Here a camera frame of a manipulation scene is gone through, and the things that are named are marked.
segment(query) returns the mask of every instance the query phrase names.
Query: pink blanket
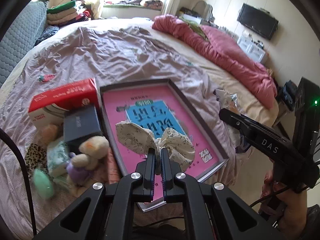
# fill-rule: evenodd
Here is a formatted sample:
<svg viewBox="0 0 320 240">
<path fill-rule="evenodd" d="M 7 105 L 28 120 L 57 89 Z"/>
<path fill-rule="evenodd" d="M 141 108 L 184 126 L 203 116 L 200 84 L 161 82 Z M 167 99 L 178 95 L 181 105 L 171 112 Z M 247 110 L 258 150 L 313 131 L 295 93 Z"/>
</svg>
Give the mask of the pink blanket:
<svg viewBox="0 0 320 240">
<path fill-rule="evenodd" d="M 277 95 L 273 79 L 265 67 L 247 57 L 231 37 L 213 27 L 201 26 L 209 39 L 207 42 L 184 21 L 168 14 L 155 17 L 152 28 L 184 41 L 203 57 L 231 73 L 266 108 L 272 108 Z"/>
</svg>

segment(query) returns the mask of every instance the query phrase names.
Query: pink book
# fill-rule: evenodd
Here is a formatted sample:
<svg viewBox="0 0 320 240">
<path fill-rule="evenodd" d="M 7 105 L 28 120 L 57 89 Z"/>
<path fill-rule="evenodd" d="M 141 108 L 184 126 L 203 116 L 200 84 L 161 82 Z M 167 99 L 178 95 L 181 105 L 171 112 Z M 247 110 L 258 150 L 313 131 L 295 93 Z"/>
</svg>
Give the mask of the pink book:
<svg viewBox="0 0 320 240">
<path fill-rule="evenodd" d="M 167 127 L 187 135 L 196 154 L 186 173 L 202 182 L 215 173 L 228 156 L 205 124 L 204 120 L 169 79 L 119 83 L 100 88 L 102 111 L 118 165 L 125 176 L 135 171 L 137 163 L 146 159 L 123 146 L 116 136 L 116 123 L 134 122 L 162 136 Z M 162 178 L 155 177 L 154 198 L 151 203 L 139 203 L 144 211 L 164 205 Z"/>
</svg>

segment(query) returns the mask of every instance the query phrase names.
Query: red and white box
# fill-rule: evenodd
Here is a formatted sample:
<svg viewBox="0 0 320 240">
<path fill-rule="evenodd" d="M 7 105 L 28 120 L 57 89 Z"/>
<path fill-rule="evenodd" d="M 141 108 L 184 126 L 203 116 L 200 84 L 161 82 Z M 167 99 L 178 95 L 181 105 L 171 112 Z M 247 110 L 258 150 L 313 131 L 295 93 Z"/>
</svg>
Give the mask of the red and white box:
<svg viewBox="0 0 320 240">
<path fill-rule="evenodd" d="M 28 114 L 35 127 L 63 123 L 65 112 L 94 104 L 99 110 L 98 90 L 94 78 L 57 87 L 32 98 Z"/>
</svg>

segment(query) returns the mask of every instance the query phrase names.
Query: human hand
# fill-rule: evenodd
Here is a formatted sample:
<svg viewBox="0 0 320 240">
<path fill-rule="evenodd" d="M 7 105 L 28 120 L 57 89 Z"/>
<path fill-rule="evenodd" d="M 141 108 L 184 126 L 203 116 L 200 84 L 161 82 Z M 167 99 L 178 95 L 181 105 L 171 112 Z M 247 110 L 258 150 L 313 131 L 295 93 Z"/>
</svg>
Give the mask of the human hand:
<svg viewBox="0 0 320 240">
<path fill-rule="evenodd" d="M 286 186 L 281 182 L 274 182 L 272 171 L 268 171 L 264 178 L 261 196 L 269 195 L 284 187 Z M 287 205 L 284 215 L 278 223 L 279 230 L 288 240 L 297 239 L 306 225 L 307 191 L 304 190 L 297 194 L 292 189 L 288 189 L 276 197 Z"/>
</svg>

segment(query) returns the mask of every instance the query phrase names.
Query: quilted gray mattress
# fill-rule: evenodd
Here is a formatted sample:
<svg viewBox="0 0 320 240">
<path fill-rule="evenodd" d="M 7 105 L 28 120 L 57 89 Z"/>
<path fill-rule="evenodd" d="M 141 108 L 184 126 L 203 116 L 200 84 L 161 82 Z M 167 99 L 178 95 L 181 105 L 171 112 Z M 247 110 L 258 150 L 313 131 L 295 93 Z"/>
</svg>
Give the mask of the quilted gray mattress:
<svg viewBox="0 0 320 240">
<path fill-rule="evenodd" d="M 17 63 L 31 50 L 42 34 L 47 16 L 46 5 L 30 2 L 17 16 L 0 42 L 0 87 Z"/>
</svg>

